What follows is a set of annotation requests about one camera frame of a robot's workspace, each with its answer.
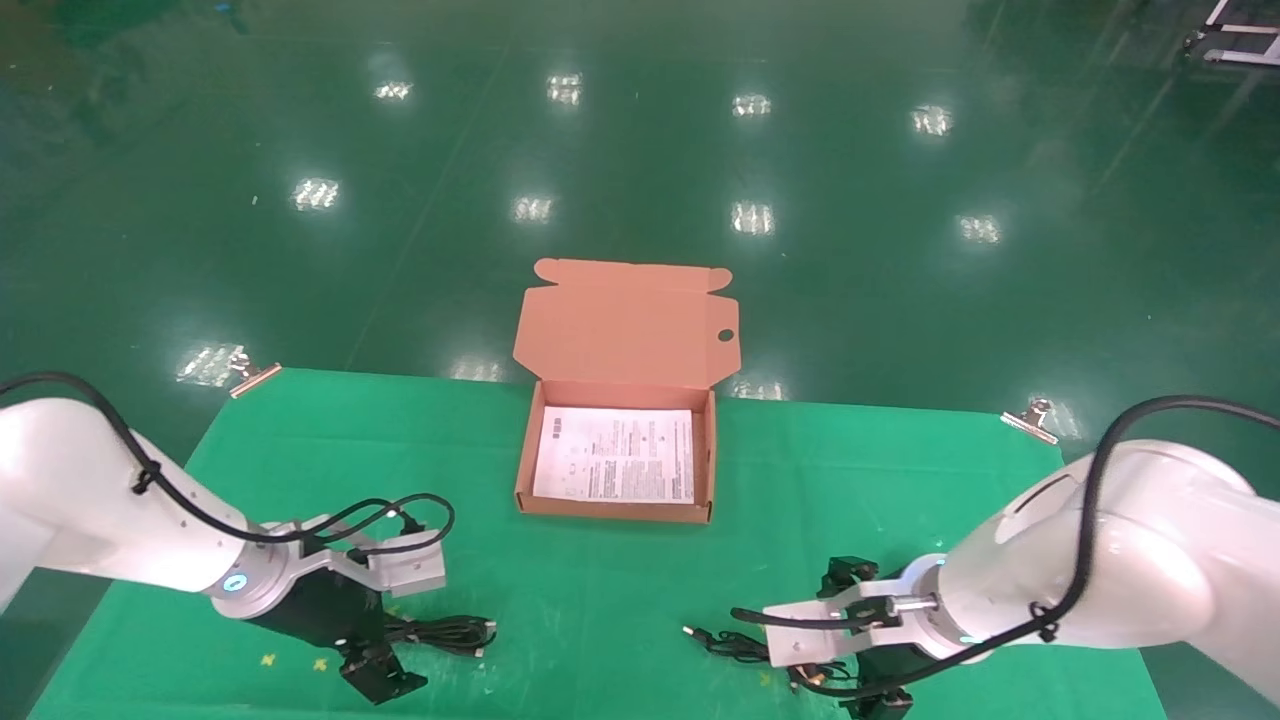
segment metal binder clip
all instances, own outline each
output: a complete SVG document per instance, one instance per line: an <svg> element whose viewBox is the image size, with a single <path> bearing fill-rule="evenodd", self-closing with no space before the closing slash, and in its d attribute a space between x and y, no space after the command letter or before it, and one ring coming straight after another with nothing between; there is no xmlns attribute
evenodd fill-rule
<svg viewBox="0 0 1280 720"><path fill-rule="evenodd" d="M1006 425L1011 425L1023 430L1024 433L1042 441L1048 445L1057 445L1057 436L1050 433L1044 429L1044 416L1048 411L1053 409L1053 404L1043 397L1037 397L1032 400L1032 404L1027 407L1025 413L1014 415L1012 413L1005 413L1000 416Z"/></svg>
<svg viewBox="0 0 1280 720"><path fill-rule="evenodd" d="M241 384L232 388L232 398L237 398L275 377L284 368L282 368L279 363L271 363L266 368L259 369L248 359L248 355L244 354L243 348L238 348L232 356L230 369L239 373L239 375L244 378Z"/></svg>

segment black cable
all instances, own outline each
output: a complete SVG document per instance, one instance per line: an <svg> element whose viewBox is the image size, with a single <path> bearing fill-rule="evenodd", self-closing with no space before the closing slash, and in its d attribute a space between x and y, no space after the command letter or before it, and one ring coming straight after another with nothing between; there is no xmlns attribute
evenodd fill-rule
<svg viewBox="0 0 1280 720"><path fill-rule="evenodd" d="M137 482L131 488L134 493L142 495L143 492L147 491L148 487L154 484L159 487L161 492L169 496L169 498L173 500L179 507L182 507L189 515L196 518L196 520L200 520L205 525L209 525L210 528L214 528L215 530L225 533L233 538L242 539L246 542L262 543L262 544L283 544L303 539L316 539L317 542L321 543L337 542L371 525L372 523L385 516L388 511L394 510L397 515L404 515L404 510L402 506L417 500L428 500L435 502L436 505L444 507L445 512L448 512L448 518L445 519L444 525L440 528L440 532L438 532L433 538L420 543L407 544L402 547L389 547L389 548L364 548L360 552L365 555L387 555L387 553L411 552L415 550L422 550L425 547L430 547L433 544L439 543L440 541L444 539L444 536L449 534L449 530L453 529L453 521L456 519L453 505L451 505L449 501L444 500L438 495L433 495L429 492L420 492L402 497L396 502L387 502L385 500L381 498L362 500L334 514L328 520L324 520L308 528L303 528L301 530L293 530L291 533L265 534L265 533L255 533L251 530L242 530L239 528L223 523L221 520L214 518L209 512L205 512L204 510L200 509L200 506L193 503L186 495L183 495L182 491L175 488L173 483L169 482L169 478L164 477L164 473L160 469L160 462L148 456L147 452L142 448L142 445L138 443L138 439L129 430L128 423L124 421L124 418L120 416L120 413L115 409L115 406L111 405L111 402L106 398L106 396L99 392L97 388L95 388L83 378L79 378L70 373L60 373L54 370L29 373L6 380L4 383L0 383L0 396L4 396L8 392L12 392L14 389L18 389L28 384L45 383L45 382L60 383L76 389L77 392L83 395L90 401L90 404L97 409L99 413L102 414L102 418L106 419L106 423L111 427L111 430L115 432L115 436L120 439L120 443L124 445L124 448L133 457L133 461L137 462L140 466ZM378 507L378 511L347 529L338 530L329 536L320 534L323 530L326 530L337 525L338 523L342 523L352 514L358 512L360 510L364 510L366 507ZM421 528L421 525L419 525L416 520L408 516L404 516L404 525L406 529L411 527Z"/></svg>
<svg viewBox="0 0 1280 720"><path fill-rule="evenodd" d="M1068 585L1066 592L1062 594L1062 600L1053 605L1052 607L1044 607L1038 602L1032 602L1028 607L1032 619L1027 623L1016 625L1000 633L992 635L986 641L966 647L965 650L937 660L919 670L913 673L904 673L897 678L890 678L870 685L864 685L855 689L845 688L824 688L812 683L803 682L801 687L815 692L818 694L824 694L829 697L837 697L842 700L860 700L867 697L876 697L888 692L895 692L902 685L923 680L925 678L932 678L943 670L955 667L966 660L978 657L991 652L1001 646L1009 644L1019 638L1027 637L1032 633L1039 633L1041 639L1044 642L1052 642L1053 634L1057 630L1057 623L1075 607L1075 603L1080 601L1088 587L1089 578L1093 573L1093 547L1097 536L1097 523L1098 523L1098 497L1102 489L1102 473L1106 470L1107 462L1111 460L1111 454L1115 451L1116 445L1119 445L1120 438L1142 418L1153 415L1156 413L1162 413L1165 410L1179 410L1179 409L1192 409L1192 410L1208 410L1211 413L1221 413L1224 415L1230 415L1233 418L1242 418L1258 423L1260 425L1266 425L1274 430L1280 430L1280 419L1276 419L1261 410L1256 410L1247 405L1239 405L1229 400L1219 400L1215 397L1204 397L1198 395L1170 395L1165 397L1156 397L1147 400L1146 402L1139 402L1133 407L1125 410L1116 418L1105 433L1102 433L1102 439L1098 441L1097 448L1093 451L1093 460L1089 462L1089 471L1084 478L1084 497L1080 509L1080 528L1076 536L1076 550L1075 550L1075 570L1071 573L1071 584ZM772 618L756 614L769 619L772 624ZM829 629L828 625L823 625L823 629Z"/></svg>
<svg viewBox="0 0 1280 720"><path fill-rule="evenodd" d="M480 657L498 638L498 624L476 615L451 615L438 620L402 620L387 616L385 639L393 643L429 644L452 652Z"/></svg>
<svg viewBox="0 0 1280 720"><path fill-rule="evenodd" d="M755 665L769 661L769 646L742 633L721 630L716 637L701 628L684 628L685 634L694 638L707 652L728 657L745 665ZM799 687L801 683L847 682L854 675L849 667L838 660L831 662L808 662L787 667L787 676Z"/></svg>

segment table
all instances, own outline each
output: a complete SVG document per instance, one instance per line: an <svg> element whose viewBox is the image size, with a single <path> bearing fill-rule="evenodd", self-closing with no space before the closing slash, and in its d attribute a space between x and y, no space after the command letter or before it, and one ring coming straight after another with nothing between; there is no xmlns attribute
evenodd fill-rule
<svg viewBox="0 0 1280 720"><path fill-rule="evenodd" d="M32 717L838 720L832 701L708 656L681 625L758 633L728 607L810 596L831 555L891 568L948 547L1061 464L992 415L726 398L710 525L525 516L512 486L529 400L288 369L228 402L188 464L260 521L444 495L458 512L448 587L389 605L497 619L483 659L402 648L430 684L371 707L335 653L225 620L202 596L116 583ZM1162 717L1135 651L1006 648L913 693L913 720Z"/></svg>

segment epoxy floor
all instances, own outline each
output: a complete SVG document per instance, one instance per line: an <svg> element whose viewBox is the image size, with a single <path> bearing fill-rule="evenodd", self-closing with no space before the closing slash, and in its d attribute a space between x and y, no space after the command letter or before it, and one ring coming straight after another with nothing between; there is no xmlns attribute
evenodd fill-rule
<svg viewBox="0 0 1280 720"><path fill-rule="evenodd" d="M1280 76L1183 59L1211 6L0 0L0 375L78 372L180 459L202 347L530 382L521 293L573 256L730 268L737 396L1044 396L1069 456L1155 395L1277 410ZM1144 428L1280 496L1262 432ZM97 587L32 580L0 703ZM1280 716L1147 659L1171 717Z"/></svg>

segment cable clip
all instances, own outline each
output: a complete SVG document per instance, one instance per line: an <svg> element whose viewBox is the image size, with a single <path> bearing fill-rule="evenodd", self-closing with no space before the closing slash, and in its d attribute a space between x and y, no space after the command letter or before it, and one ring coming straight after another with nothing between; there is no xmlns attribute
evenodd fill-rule
<svg viewBox="0 0 1280 720"><path fill-rule="evenodd" d="M151 483L159 477L161 477L160 462L148 457L147 461L142 464L142 469L138 470L138 479L133 482L129 489L133 491L133 495L142 495L147 492L147 488L151 487Z"/></svg>
<svg viewBox="0 0 1280 720"><path fill-rule="evenodd" d="M1044 616L1048 614L1048 609L1044 607L1043 605L1038 603L1038 602L1029 603L1027 606L1027 610L1030 611L1032 619L1034 619L1034 620L1043 620ZM1041 629L1039 629L1039 637L1041 637L1041 642L1043 642L1043 643L1051 643L1055 639L1057 639L1057 623L1043 623L1042 621L1041 623Z"/></svg>

